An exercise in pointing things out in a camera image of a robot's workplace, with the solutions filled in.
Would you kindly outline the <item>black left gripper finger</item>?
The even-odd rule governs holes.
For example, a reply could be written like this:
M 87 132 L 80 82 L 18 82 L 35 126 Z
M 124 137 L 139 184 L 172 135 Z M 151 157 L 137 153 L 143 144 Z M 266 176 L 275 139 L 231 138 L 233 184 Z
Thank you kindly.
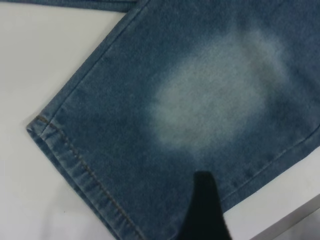
M 193 176 L 190 206 L 179 231 L 180 240 L 230 240 L 216 181 L 208 171 Z

